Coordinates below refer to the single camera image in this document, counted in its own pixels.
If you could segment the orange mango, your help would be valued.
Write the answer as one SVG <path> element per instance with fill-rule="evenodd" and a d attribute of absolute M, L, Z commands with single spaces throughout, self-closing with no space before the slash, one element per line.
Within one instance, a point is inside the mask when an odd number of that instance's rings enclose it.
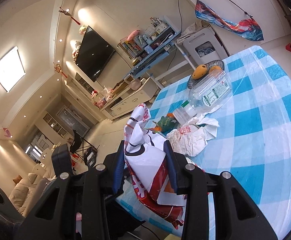
<path fill-rule="evenodd" d="M 212 73 L 212 72 L 221 72 L 221 71 L 223 71 L 223 69 L 220 66 L 217 66 L 217 65 L 212 66 L 209 69 L 209 73 Z"/>

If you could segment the row of books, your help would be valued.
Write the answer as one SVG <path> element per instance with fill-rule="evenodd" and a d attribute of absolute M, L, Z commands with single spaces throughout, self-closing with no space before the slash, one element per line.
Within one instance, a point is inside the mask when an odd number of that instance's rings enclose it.
<path fill-rule="evenodd" d="M 142 49 L 134 40 L 128 41 L 127 37 L 122 38 L 117 47 L 122 49 L 130 59 L 139 57 L 143 59 L 147 55 L 144 49 Z"/>

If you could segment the blue checkered tablecloth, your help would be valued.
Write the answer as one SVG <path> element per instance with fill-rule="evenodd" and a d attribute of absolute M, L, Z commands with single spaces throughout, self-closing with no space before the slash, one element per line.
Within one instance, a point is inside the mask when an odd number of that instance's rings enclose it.
<path fill-rule="evenodd" d="M 278 239 L 291 239 L 291 80 L 261 47 L 224 60 L 231 91 L 208 113 L 217 135 L 192 161 L 231 173 Z"/>

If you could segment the white small dishwasher appliance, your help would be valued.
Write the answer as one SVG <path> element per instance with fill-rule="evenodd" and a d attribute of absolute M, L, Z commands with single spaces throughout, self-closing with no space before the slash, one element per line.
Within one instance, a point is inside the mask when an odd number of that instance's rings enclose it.
<path fill-rule="evenodd" d="M 228 57 L 226 49 L 210 28 L 203 28 L 194 33 L 186 38 L 182 45 L 197 65 Z"/>

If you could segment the clear plastic water bottle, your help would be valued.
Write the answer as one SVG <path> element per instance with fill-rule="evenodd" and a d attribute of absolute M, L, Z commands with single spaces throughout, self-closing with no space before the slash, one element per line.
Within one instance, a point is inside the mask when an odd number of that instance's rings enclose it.
<path fill-rule="evenodd" d="M 190 89 L 185 102 L 173 111 L 173 116 L 179 124 L 184 125 L 195 116 L 213 113 L 223 105 L 231 90 L 226 72 L 213 70 Z"/>

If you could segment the green crumpled wrapper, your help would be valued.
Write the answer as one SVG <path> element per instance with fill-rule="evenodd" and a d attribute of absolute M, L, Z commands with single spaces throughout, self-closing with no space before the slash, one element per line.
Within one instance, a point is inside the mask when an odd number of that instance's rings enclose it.
<path fill-rule="evenodd" d="M 158 122 L 153 121 L 155 127 L 152 129 L 155 132 L 167 133 L 178 126 L 178 121 L 172 113 L 162 116 Z"/>

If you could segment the square ceiling light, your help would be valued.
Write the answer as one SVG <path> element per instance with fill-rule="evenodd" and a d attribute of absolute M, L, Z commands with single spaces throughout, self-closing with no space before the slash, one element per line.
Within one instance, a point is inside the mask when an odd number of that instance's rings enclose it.
<path fill-rule="evenodd" d="M 9 93 L 25 74 L 18 47 L 14 46 L 0 59 L 0 85 Z"/>

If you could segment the yellow mango with spot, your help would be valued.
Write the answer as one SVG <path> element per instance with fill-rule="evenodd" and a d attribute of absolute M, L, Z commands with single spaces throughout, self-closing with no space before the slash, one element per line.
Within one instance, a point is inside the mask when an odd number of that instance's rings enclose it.
<path fill-rule="evenodd" d="M 194 70 L 192 74 L 192 79 L 198 80 L 204 77 L 208 73 L 208 68 L 205 64 L 201 64 L 197 66 L 196 70 Z"/>

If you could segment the blue study desk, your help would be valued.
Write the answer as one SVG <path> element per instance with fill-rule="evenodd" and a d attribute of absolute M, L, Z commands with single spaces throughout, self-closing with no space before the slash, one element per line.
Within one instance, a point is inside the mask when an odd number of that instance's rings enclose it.
<path fill-rule="evenodd" d="M 178 27 L 171 22 L 167 16 L 160 18 L 150 18 L 151 26 L 145 31 L 140 31 L 133 40 L 147 53 L 146 57 L 141 59 L 131 59 L 133 68 L 126 74 L 132 75 L 135 79 L 147 74 L 158 86 L 159 80 L 169 75 L 170 73 L 178 70 L 182 66 L 189 64 L 193 69 L 195 66 L 190 61 L 188 55 L 177 44 L 176 38 L 180 35 L 181 31 Z M 166 70 L 162 75 L 153 77 L 149 70 L 170 55 L 170 50 L 176 48 L 185 58 L 180 64 Z"/>

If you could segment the white tv cabinet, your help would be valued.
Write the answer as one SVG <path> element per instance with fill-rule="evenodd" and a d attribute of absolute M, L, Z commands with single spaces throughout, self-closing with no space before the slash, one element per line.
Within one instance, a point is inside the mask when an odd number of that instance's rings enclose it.
<path fill-rule="evenodd" d="M 120 93 L 116 94 L 109 102 L 101 109 L 101 113 L 108 119 L 114 120 L 122 115 L 133 111 L 139 104 L 145 103 L 152 99 L 158 90 L 154 81 L 149 77 L 144 79 L 141 87 L 137 90 L 132 90 L 127 86 Z"/>

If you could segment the crumpled white paper wrapper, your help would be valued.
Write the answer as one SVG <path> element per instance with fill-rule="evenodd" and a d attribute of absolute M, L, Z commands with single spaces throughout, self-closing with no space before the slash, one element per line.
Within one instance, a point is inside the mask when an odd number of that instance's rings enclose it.
<path fill-rule="evenodd" d="M 167 140 L 176 153 L 195 157 L 208 145 L 208 141 L 215 139 L 219 122 L 213 118 L 193 117 L 178 129 L 167 134 Z"/>

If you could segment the beige sofa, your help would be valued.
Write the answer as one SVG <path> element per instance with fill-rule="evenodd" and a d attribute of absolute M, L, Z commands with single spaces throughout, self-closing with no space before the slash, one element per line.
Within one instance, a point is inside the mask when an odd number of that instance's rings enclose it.
<path fill-rule="evenodd" d="M 28 173 L 15 185 L 8 198 L 18 213 L 27 217 L 51 182 L 52 179 Z"/>

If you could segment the dark glass fruit bowl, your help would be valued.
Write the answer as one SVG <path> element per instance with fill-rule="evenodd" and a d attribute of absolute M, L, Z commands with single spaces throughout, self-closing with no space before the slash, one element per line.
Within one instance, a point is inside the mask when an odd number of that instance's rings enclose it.
<path fill-rule="evenodd" d="M 225 64 L 222 60 L 210 61 L 206 64 L 201 64 L 197 66 L 193 74 L 190 76 L 187 82 L 187 88 L 193 88 L 197 83 L 199 83 L 205 76 L 207 76 L 213 70 L 224 70 Z"/>

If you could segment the pink plush toy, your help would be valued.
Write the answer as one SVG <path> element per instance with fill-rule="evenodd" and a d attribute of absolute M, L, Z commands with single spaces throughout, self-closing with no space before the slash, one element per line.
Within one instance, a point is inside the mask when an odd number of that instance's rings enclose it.
<path fill-rule="evenodd" d="M 132 41 L 137 35 L 139 35 L 140 30 L 134 30 L 127 38 L 127 41 Z"/>

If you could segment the red white snack bag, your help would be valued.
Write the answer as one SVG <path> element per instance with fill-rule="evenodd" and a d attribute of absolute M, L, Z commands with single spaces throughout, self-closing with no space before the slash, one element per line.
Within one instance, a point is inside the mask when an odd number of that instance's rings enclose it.
<path fill-rule="evenodd" d="M 186 195 L 171 186 L 164 144 L 167 139 L 145 128 L 150 119 L 146 104 L 139 104 L 124 127 L 124 159 L 132 176 L 137 199 L 149 210 L 173 225 L 183 226 Z"/>

